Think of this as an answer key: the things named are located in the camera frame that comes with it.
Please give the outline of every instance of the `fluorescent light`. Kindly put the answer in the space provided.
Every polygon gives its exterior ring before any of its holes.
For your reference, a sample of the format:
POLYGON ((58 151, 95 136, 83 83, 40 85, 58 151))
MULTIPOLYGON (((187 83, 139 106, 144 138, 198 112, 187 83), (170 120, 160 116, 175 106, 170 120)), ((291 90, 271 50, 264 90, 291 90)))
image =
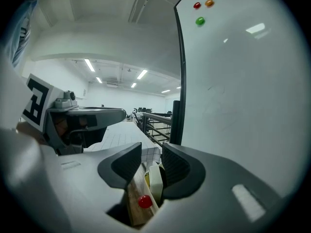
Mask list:
POLYGON ((95 72, 95 70, 94 70, 94 68, 93 68, 93 66, 92 66, 92 64, 91 64, 91 62, 90 62, 88 59, 85 59, 85 61, 86 61, 86 64, 88 65, 88 67, 91 69, 91 71, 92 71, 92 72, 95 72))
POLYGON ((99 83, 102 83, 101 79, 99 77, 96 77, 99 83))
POLYGON ((249 33, 256 33, 256 32, 259 32, 261 30, 264 30, 265 26, 263 23, 260 23, 260 24, 257 24, 249 29, 247 29, 246 31, 249 32, 249 33))
POLYGON ((143 70, 140 75, 137 77, 138 80, 140 80, 145 74, 147 73, 147 70, 143 70))

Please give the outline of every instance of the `white table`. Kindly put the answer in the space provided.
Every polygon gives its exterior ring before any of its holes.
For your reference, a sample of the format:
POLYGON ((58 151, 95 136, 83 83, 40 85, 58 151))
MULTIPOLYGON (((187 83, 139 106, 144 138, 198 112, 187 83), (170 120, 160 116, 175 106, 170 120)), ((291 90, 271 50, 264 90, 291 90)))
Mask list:
POLYGON ((133 122, 119 122, 108 126, 103 140, 84 149, 84 152, 105 150, 136 142, 142 143, 141 162, 160 161, 160 149, 133 122))

